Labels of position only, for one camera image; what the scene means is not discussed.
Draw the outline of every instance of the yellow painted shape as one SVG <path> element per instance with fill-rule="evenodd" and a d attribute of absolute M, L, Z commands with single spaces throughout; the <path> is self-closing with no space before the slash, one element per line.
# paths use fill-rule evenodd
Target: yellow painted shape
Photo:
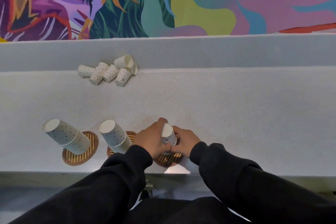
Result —
<path fill-rule="evenodd" d="M 208 35 L 230 35 L 236 24 L 235 14 L 229 9 L 206 9 L 194 0 L 171 0 L 176 15 L 175 27 L 197 25 Z"/>

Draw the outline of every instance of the person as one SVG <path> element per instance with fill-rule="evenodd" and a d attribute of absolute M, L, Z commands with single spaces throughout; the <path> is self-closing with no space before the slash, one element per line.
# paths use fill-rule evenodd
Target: person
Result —
<path fill-rule="evenodd" d="M 163 145 L 160 118 L 142 130 L 125 154 L 116 153 L 84 179 L 36 206 L 18 223 L 335 223 L 336 202 L 267 173 L 254 161 L 207 146 L 191 131 L 174 126 L 180 143 Z M 149 198 L 134 209 L 145 188 L 144 170 L 163 152 L 178 152 L 199 166 L 216 197 L 193 201 Z"/>

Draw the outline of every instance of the coaster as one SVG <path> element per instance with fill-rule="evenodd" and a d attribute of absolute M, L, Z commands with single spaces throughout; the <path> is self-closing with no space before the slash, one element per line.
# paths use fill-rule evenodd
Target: coaster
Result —
<path fill-rule="evenodd" d="M 67 149 L 63 149 L 63 161 L 70 166 L 79 166 L 87 162 L 90 158 L 92 158 L 98 148 L 99 140 L 95 133 L 84 131 L 83 134 L 85 134 L 91 142 L 90 148 L 86 152 L 76 155 Z"/>
<path fill-rule="evenodd" d="M 180 143 L 180 138 L 176 137 L 177 145 Z M 171 155 L 161 154 L 158 159 L 154 160 L 159 166 L 162 167 L 174 167 L 183 159 L 183 155 L 180 153 L 175 153 Z"/>
<path fill-rule="evenodd" d="M 128 135 L 129 139 L 133 142 L 137 133 L 133 131 L 126 131 L 126 134 Z M 107 146 L 107 157 L 110 157 L 112 154 L 114 154 L 114 151 Z"/>

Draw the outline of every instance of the person's left hand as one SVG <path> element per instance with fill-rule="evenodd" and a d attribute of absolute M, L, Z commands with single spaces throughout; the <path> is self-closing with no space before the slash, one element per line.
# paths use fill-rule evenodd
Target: person's left hand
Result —
<path fill-rule="evenodd" d="M 163 144 L 161 141 L 162 128 L 168 121 L 164 118 L 159 118 L 145 130 L 141 130 L 134 138 L 133 145 L 139 145 L 144 148 L 153 159 L 158 158 L 162 153 L 170 151 L 170 144 Z"/>

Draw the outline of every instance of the person's right arm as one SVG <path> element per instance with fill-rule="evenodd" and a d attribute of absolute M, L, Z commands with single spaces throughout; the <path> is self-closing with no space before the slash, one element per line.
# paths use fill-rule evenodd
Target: person's right arm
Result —
<path fill-rule="evenodd" d="M 190 130 L 174 127 L 180 144 L 172 147 L 199 165 L 209 189 L 232 210 L 252 222 L 331 223 L 336 202 L 276 175 L 252 160 L 236 157 L 223 145 L 207 146 Z"/>

